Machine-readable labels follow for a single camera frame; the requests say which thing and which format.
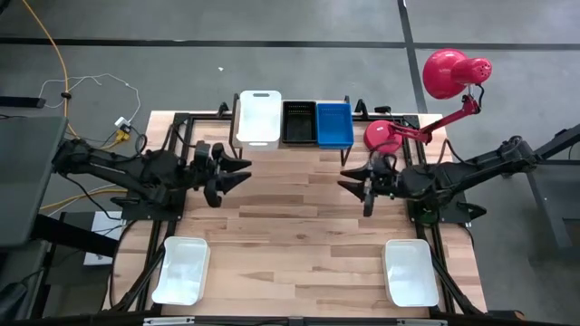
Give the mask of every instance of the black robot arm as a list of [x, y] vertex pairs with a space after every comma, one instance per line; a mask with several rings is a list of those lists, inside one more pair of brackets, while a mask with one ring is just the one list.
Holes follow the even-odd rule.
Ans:
[[177, 190], [203, 187], [208, 204], [219, 207], [218, 192], [226, 194], [251, 177], [250, 172], [237, 172], [251, 164], [228, 156], [221, 143], [211, 148], [204, 141], [198, 141], [194, 159], [187, 164], [164, 149], [125, 157], [93, 148], [82, 139], [73, 139], [61, 143], [53, 159], [53, 172], [64, 176], [90, 174], [137, 194], [134, 198], [116, 198], [116, 203], [122, 206], [144, 202], [165, 208], [172, 205]]
[[[446, 140], [441, 151], [440, 161]], [[372, 214], [377, 196], [419, 201], [424, 211], [433, 212], [447, 205], [459, 192], [474, 187], [498, 175], [531, 171], [539, 157], [519, 136], [504, 141], [498, 149], [458, 163], [414, 165], [397, 171], [390, 156], [373, 153], [369, 162], [360, 168], [342, 171], [345, 177], [360, 182], [339, 181], [364, 202], [363, 214]]]

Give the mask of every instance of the black basket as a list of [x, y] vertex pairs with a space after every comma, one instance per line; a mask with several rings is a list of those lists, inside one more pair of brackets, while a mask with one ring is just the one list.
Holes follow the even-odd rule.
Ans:
[[316, 143], [316, 102], [285, 101], [282, 106], [282, 142]]

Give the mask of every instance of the concrete floor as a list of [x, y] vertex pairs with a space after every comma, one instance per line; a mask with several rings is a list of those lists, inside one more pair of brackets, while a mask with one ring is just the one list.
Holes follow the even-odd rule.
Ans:
[[[407, 0], [411, 32], [404, 37], [397, 0], [53, 0], [30, 1], [54, 37], [237, 41], [369, 41], [465, 43], [468, 55], [494, 65], [485, 84], [483, 111], [448, 127], [464, 158], [494, 149], [512, 135], [532, 147], [580, 121], [575, 103], [580, 76], [578, 51], [497, 49], [495, 43], [580, 43], [580, 4], [575, 0]], [[0, 36], [43, 37], [19, 1], [0, 16]], [[243, 48], [63, 46], [72, 76], [109, 72], [140, 90], [136, 126], [145, 130], [151, 110], [216, 109], [234, 92], [275, 89], [287, 99], [364, 98], [395, 112], [418, 105], [404, 48]], [[417, 50], [422, 67], [431, 50]], [[53, 49], [45, 45], [0, 45], [0, 94], [36, 96], [43, 81], [62, 78]], [[73, 92], [71, 123], [85, 137], [104, 139], [119, 117], [135, 108], [134, 93], [116, 81], [98, 87], [86, 81]], [[46, 89], [49, 103], [61, 88]], [[459, 100], [435, 101], [429, 113], [451, 113]], [[4, 114], [21, 110], [2, 109]], [[28, 110], [26, 114], [62, 114]], [[132, 144], [119, 149], [131, 153]], [[580, 157], [580, 148], [573, 151]], [[104, 183], [78, 177], [87, 188]], [[79, 189], [53, 177], [45, 197], [52, 203]], [[539, 243], [538, 214], [524, 176], [493, 179], [471, 189], [469, 202], [488, 214], [474, 222], [478, 267], [490, 310], [520, 310], [530, 320], [577, 324], [580, 271], [569, 264], [531, 266]], [[99, 201], [114, 208], [105, 197]], [[71, 211], [91, 211], [82, 201]], [[61, 309], [71, 312], [74, 309]]]

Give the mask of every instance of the lamp shade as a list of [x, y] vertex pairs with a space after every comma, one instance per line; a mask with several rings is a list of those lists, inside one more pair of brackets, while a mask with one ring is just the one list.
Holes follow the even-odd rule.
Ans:
[[438, 100], [460, 94], [467, 85], [479, 84], [491, 75], [491, 62], [486, 58], [468, 58], [454, 49], [438, 50], [423, 67], [423, 85]]

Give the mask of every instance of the blue plastic bin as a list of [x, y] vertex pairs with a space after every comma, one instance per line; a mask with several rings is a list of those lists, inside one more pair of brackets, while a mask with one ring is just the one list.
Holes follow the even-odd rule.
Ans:
[[350, 103], [317, 103], [316, 129], [321, 149], [348, 149], [354, 143]]

